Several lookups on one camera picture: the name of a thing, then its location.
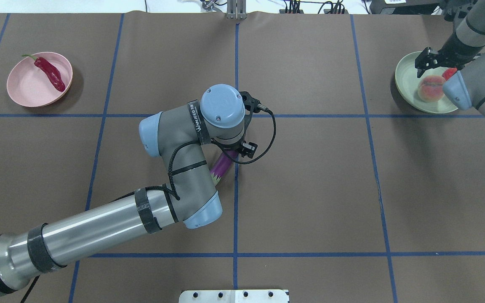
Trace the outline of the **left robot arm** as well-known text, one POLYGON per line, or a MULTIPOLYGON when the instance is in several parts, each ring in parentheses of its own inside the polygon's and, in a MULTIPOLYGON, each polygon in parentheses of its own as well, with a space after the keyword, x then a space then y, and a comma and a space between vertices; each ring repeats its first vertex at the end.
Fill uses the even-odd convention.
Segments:
POLYGON ((217 84, 200 100, 142 120, 141 142, 151 157, 163 159, 168 183, 139 188, 23 234, 0 234, 0 297, 32 288, 42 274, 173 223, 196 229, 216 221, 223 209, 202 146, 216 145, 230 162, 236 162, 231 150, 252 158, 256 144, 244 137, 252 115, 260 111, 272 113, 248 92, 217 84))

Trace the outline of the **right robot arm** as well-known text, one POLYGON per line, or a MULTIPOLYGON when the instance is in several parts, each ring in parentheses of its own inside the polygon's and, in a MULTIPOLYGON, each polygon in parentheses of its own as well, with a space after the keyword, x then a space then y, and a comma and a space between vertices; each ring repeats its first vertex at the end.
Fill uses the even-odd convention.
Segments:
POLYGON ((415 59, 418 77, 438 67, 457 68, 443 85, 445 96, 463 111, 485 117, 485 0, 447 0, 443 15, 453 33, 439 50, 425 48, 415 59))

